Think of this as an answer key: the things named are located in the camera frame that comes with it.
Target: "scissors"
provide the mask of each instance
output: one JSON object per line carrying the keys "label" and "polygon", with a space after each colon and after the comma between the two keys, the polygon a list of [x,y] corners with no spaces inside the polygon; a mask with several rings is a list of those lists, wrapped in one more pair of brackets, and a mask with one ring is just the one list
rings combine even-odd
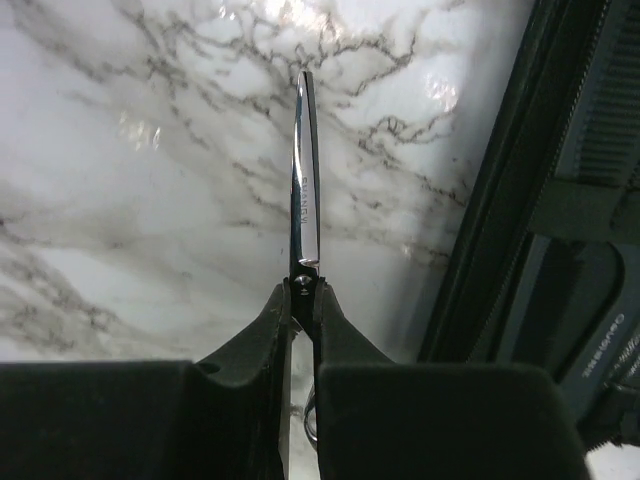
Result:
{"label": "scissors", "polygon": [[[291,156],[291,232],[289,284],[296,333],[313,341],[315,291],[320,279],[320,178],[315,93],[311,72],[301,71],[296,85],[293,154]],[[317,448],[315,388],[304,408],[307,438]]]}

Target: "comb teeth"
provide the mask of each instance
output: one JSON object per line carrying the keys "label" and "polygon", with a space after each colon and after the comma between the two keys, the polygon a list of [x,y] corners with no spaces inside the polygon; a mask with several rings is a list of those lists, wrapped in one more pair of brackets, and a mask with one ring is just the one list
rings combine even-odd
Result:
{"label": "comb teeth", "polygon": [[578,145],[578,180],[640,188],[640,4],[629,6]]}

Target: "marble surface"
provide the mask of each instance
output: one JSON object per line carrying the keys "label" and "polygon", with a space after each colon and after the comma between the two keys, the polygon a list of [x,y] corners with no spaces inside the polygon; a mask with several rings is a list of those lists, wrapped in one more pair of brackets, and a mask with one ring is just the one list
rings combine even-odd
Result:
{"label": "marble surface", "polygon": [[0,360],[197,359],[247,325],[288,270],[300,68],[322,273],[413,358],[531,5],[0,0]]}

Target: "scissors blade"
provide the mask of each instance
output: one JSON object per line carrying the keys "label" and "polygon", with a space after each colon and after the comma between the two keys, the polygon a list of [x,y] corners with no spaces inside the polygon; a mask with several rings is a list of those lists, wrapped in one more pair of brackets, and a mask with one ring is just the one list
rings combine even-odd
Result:
{"label": "scissors blade", "polygon": [[291,170],[290,277],[315,279],[320,267],[320,191],[313,77],[298,75]]}

